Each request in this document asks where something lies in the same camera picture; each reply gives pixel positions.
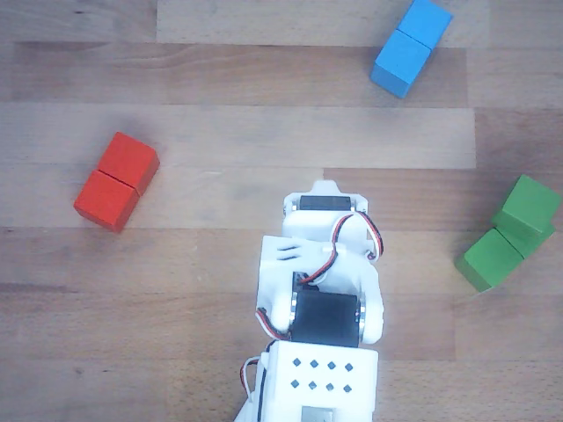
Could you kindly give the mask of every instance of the table surface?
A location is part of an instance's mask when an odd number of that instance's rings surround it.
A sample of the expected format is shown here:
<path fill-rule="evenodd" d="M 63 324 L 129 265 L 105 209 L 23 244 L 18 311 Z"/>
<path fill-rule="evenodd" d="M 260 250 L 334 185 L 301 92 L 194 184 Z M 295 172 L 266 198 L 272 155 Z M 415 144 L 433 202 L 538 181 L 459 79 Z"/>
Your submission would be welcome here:
<path fill-rule="evenodd" d="M 0 0 L 0 421 L 232 421 L 260 239 L 320 178 L 385 240 L 374 420 L 561 421 L 563 236 L 480 295 L 452 262 L 521 173 L 563 192 L 563 2 L 439 3 L 399 100 L 408 0 Z M 162 163 L 118 236 L 72 208 L 116 131 Z"/>

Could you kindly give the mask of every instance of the wooden table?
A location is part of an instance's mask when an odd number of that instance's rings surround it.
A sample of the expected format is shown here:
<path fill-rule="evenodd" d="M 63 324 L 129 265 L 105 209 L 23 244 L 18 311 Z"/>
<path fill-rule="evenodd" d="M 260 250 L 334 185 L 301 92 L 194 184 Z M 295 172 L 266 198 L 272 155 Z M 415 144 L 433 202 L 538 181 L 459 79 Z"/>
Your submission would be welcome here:
<path fill-rule="evenodd" d="M 319 178 L 385 240 L 375 420 L 563 420 L 563 236 L 481 295 L 452 264 L 519 174 L 563 192 L 563 2 L 439 3 L 399 100 L 408 0 L 0 0 L 0 421 L 232 421 L 260 239 Z M 162 166 L 116 236 L 72 202 L 118 130 Z"/>

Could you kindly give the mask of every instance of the wooden block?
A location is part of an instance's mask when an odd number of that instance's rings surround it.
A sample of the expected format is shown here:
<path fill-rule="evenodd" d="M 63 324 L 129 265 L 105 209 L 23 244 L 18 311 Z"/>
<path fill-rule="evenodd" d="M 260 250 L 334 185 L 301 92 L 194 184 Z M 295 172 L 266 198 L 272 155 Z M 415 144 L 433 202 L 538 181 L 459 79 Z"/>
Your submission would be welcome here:
<path fill-rule="evenodd" d="M 456 268 L 483 292 L 501 284 L 522 262 L 520 253 L 492 229 L 456 260 Z"/>
<path fill-rule="evenodd" d="M 522 175 L 492 222 L 522 239 L 538 238 L 549 229 L 560 203 L 558 193 Z"/>
<path fill-rule="evenodd" d="M 453 16 L 429 0 L 414 0 L 398 30 L 433 50 Z"/>
<path fill-rule="evenodd" d="M 141 196 L 159 165 L 153 148 L 118 132 L 100 158 L 98 170 L 133 187 Z"/>
<path fill-rule="evenodd" d="M 545 242 L 549 237 L 551 237 L 553 233 L 555 233 L 555 227 L 551 223 L 549 224 L 549 226 L 547 226 L 547 229 L 542 231 L 539 236 L 525 238 L 515 236 L 514 234 L 512 234 L 512 232 L 500 227 L 497 227 L 496 229 L 518 252 L 520 252 L 520 255 L 522 255 L 524 259 L 534 253 L 543 242 Z"/>
<path fill-rule="evenodd" d="M 137 201 L 139 195 L 131 186 L 95 170 L 78 195 L 74 208 L 84 218 L 119 233 Z"/>
<path fill-rule="evenodd" d="M 430 52 L 430 48 L 417 40 L 401 31 L 394 31 L 376 58 L 371 80 L 397 97 L 404 98 Z"/>

